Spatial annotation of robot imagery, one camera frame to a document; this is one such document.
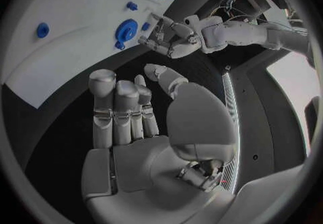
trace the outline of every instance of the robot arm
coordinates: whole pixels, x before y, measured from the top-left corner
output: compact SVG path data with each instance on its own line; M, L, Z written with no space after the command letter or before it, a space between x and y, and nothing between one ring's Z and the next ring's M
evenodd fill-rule
M141 36L138 42L170 58L184 57L198 49L203 53L213 53L224 49L227 45L260 44L269 49L284 48L302 53L311 61L307 36L280 29L275 24L252 25L233 20L223 22L218 16L200 20L197 15L186 17L185 23L182 24L174 23L164 16L153 16L170 27L181 39L169 44L161 39L156 42Z

